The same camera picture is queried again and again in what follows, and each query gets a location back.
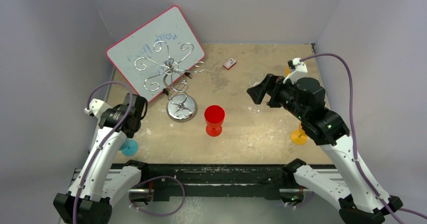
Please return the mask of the teal plastic wine glass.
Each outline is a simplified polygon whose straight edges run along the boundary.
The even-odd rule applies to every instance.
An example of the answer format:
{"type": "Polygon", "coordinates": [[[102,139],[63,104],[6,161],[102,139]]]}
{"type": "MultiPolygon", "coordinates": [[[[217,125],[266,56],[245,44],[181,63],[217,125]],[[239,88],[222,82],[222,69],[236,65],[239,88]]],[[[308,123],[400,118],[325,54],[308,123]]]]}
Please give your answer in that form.
{"type": "Polygon", "coordinates": [[[124,156],[132,157],[138,151],[138,143],[133,139],[127,138],[121,145],[119,150],[124,156]]]}

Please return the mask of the red plastic wine glass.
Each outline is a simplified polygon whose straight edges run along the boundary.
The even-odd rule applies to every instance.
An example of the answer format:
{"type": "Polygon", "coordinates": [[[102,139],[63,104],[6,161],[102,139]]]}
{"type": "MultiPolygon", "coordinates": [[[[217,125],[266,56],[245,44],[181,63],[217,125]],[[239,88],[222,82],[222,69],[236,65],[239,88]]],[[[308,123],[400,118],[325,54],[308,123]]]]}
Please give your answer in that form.
{"type": "Polygon", "coordinates": [[[221,106],[211,105],[206,108],[204,112],[205,130],[209,136],[216,137],[222,133],[222,124],[225,116],[226,113],[221,106]]]}

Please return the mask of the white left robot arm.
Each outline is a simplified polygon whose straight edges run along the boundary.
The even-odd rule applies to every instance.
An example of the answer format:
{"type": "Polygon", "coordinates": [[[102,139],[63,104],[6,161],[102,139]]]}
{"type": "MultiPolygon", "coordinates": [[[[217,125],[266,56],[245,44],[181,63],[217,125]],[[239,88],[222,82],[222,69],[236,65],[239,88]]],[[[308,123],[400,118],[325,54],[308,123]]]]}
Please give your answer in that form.
{"type": "Polygon", "coordinates": [[[108,223],[117,201],[133,186],[145,188],[150,174],[141,164],[125,166],[108,180],[115,156],[133,138],[146,115],[148,102],[137,94],[126,94],[122,104],[111,107],[92,99],[84,110],[98,119],[98,130],[90,153],[67,193],[58,193],[53,205],[64,223],[108,223]]]}

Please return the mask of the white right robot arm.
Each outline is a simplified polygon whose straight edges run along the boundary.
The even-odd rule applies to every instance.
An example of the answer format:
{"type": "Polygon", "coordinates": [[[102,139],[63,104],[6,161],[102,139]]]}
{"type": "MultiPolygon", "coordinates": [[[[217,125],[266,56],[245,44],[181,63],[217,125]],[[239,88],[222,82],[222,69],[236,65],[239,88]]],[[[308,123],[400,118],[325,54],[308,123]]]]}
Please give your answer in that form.
{"type": "Polygon", "coordinates": [[[247,93],[257,105],[269,95],[269,107],[283,107],[298,118],[304,133],[327,154],[345,182],[339,185],[295,159],[283,173],[287,186],[309,188],[332,204],[345,223],[383,223],[387,214],[403,206],[399,197],[381,188],[353,148],[350,130],[339,114],[325,106],[325,89],[317,79],[304,77],[292,83],[267,74],[247,93]]]}

